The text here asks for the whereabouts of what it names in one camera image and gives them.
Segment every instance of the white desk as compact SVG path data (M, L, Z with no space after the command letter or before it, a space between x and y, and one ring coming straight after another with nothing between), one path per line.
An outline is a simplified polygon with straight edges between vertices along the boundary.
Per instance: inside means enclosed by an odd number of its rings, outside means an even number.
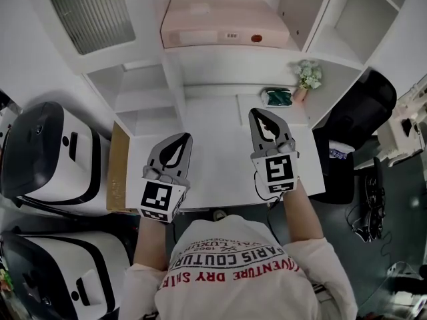
M191 189L181 210L263 203L254 188L254 152L250 128L242 125L236 96L204 97L186 100L185 131L193 137L187 179ZM296 149L300 152L298 171L308 195L322 193L324 181L313 134L308 125L290 124ZM149 152L165 136L131 140L127 166L127 191L137 191ZM257 182L261 196L267 192Z

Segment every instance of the small box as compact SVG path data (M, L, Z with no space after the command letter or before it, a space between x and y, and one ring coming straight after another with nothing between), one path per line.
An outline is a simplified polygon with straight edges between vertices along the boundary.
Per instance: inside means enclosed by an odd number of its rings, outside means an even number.
M171 0L163 46L255 45L284 48L289 30L264 0Z

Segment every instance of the small plant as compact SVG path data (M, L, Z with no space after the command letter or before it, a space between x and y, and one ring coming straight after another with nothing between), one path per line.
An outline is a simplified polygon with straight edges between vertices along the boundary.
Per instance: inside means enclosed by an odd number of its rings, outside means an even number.
M322 85L322 69L317 61L300 61L295 65L295 73L300 77L300 88L317 89Z

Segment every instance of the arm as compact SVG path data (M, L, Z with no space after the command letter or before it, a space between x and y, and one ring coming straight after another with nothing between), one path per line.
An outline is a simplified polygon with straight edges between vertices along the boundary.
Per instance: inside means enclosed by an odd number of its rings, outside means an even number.
M284 194L283 203L291 242L323 238L322 226L300 180L295 191Z
M141 217L133 264L158 271L167 269L166 226L159 221Z
M166 269L166 226L142 217L133 265L126 272L119 320L143 319L156 312L154 296Z
M332 295L335 303L320 304L325 319L353 320L357 315L357 305L352 286L334 248L323 236L318 216L308 199L300 181L295 191L284 194L284 205L291 243L285 251L306 273L311 282L323 285Z

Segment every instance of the chair backrest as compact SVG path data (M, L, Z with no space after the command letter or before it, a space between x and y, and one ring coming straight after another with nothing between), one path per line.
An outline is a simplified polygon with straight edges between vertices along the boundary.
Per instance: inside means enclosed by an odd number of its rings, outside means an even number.
M366 140L392 115L396 90L379 72L357 81L332 109L324 128L331 140L361 148Z

